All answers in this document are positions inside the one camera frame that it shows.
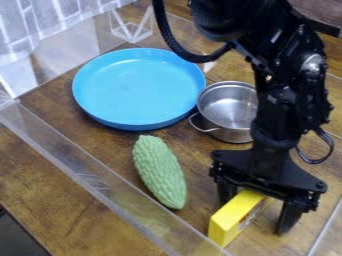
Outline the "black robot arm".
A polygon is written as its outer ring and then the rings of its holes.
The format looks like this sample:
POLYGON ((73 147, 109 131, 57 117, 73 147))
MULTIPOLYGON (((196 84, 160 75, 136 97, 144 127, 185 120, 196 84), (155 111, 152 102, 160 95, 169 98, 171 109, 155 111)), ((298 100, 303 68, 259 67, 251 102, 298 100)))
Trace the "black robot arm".
POLYGON ((199 32, 251 63, 258 96, 252 148, 212 152, 210 175, 222 201, 240 187, 283 201, 276 232, 284 234, 327 190, 290 158, 310 131, 334 144, 320 128, 332 110, 323 42, 287 0, 191 0, 189 7, 199 32))

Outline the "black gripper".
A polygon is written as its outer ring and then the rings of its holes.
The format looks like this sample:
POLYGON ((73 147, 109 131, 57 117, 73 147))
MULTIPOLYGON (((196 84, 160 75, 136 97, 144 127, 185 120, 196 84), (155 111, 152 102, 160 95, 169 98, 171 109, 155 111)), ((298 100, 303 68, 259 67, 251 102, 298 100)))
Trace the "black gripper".
POLYGON ((238 188, 251 189, 283 201, 276 224, 276 234, 286 234, 299 221, 302 214, 316 210, 319 197, 327 190, 326 183, 306 172, 287 158, 280 170, 250 171, 252 150, 214 150, 210 176, 218 188, 220 204, 236 195, 238 188))

